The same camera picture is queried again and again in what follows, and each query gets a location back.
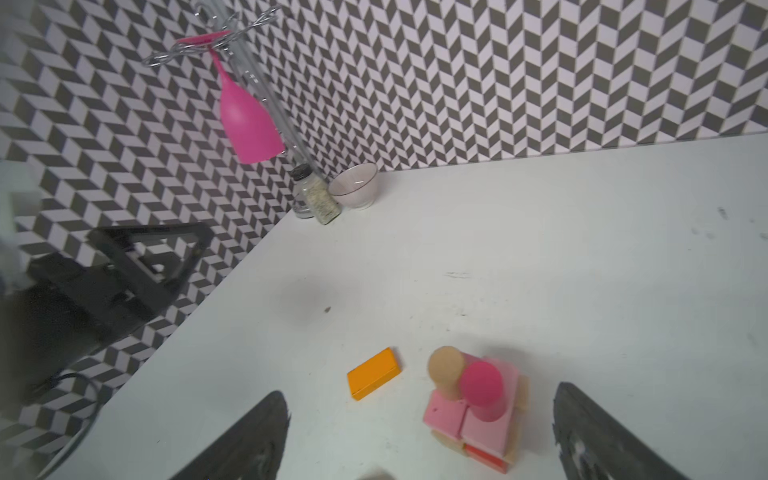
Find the toy block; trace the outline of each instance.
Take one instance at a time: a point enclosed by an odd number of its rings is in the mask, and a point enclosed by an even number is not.
[[[464,442],[462,442],[461,440],[457,441],[457,440],[451,439],[448,436],[438,432],[437,430],[432,430],[432,436],[435,437],[437,441],[442,443],[445,447],[448,447],[449,449],[453,450],[456,453],[460,453],[464,456],[467,456],[467,452],[464,450]]]
[[[510,363],[497,359],[485,361],[495,366],[504,379],[505,394],[507,399],[514,399],[519,377],[518,369]],[[461,428],[461,437],[467,445],[471,445],[483,452],[502,458],[507,452],[507,440],[509,426],[514,410],[513,402],[509,402],[504,414],[494,422],[483,422],[470,409],[467,411],[464,424]]]
[[[452,402],[446,400],[437,390],[432,391],[429,397],[427,410],[424,411],[424,423],[432,430],[442,433],[455,441],[460,441],[459,433],[467,412],[467,404],[464,400]]]
[[[471,445],[464,445],[464,450],[466,450],[467,455],[469,458],[473,458],[474,460],[477,460],[478,462],[482,463],[483,465],[493,468],[495,471],[499,473],[507,473],[507,462],[504,460],[501,460],[500,458],[496,458],[493,455],[489,455],[482,450],[478,450],[475,447]]]
[[[427,372],[445,399],[458,400],[462,397],[458,380],[466,366],[467,360],[463,353],[452,346],[441,346],[429,357]]]
[[[468,366],[458,387],[470,411],[483,422],[493,422],[507,410],[504,379],[488,362],[474,362]]]
[[[346,374],[352,398],[360,400],[400,374],[391,348],[384,349],[367,362]]]
[[[502,457],[502,460],[509,465],[514,465],[518,460],[518,446],[520,445],[520,437],[522,436],[522,425],[520,425],[520,411],[515,410],[512,413],[512,421],[509,426],[509,437],[507,437],[507,452]]]
[[[528,411],[528,399],[531,396],[531,379],[525,375],[518,377],[518,388],[515,393],[515,408],[522,412]]]

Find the black and white chevron wallpaper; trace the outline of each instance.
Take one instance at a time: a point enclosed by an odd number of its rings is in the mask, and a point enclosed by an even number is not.
[[[243,20],[271,5],[222,1]],[[328,175],[768,127],[757,2],[275,3],[280,19],[251,32],[253,51]],[[237,163],[210,59],[140,65],[204,32],[184,0],[18,5],[0,18],[0,161],[26,162],[45,197],[38,216],[16,218],[25,259],[60,250],[91,264],[97,225],[203,220],[217,234],[165,317],[74,366],[109,396],[290,208],[289,162]],[[3,412],[0,465],[43,462],[92,402],[70,382]]]

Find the spice jar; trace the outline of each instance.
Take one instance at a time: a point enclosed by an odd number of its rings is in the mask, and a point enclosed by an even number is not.
[[[328,193],[328,184],[318,177],[308,164],[294,168],[290,171],[290,176],[317,221],[325,225],[339,216],[341,208]]]

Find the orange block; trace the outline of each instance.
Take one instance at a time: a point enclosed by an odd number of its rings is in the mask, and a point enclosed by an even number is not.
[[[496,458],[493,455],[489,455],[488,453],[485,453],[482,450],[478,450],[471,445],[464,444],[464,450],[467,451],[469,458],[473,458],[486,467],[493,468],[499,473],[507,473],[507,462],[504,460]]]
[[[395,353],[384,349],[361,366],[346,374],[352,398],[360,400],[400,373]]]

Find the white table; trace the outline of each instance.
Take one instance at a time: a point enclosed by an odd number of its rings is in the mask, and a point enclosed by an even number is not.
[[[560,381],[693,480],[763,478],[767,152],[755,135],[387,173],[368,210],[289,214],[52,478],[170,478],[275,389],[280,478],[500,478],[421,423],[442,345],[531,377],[515,478],[564,478]],[[346,373],[387,346],[402,374],[355,402]]]

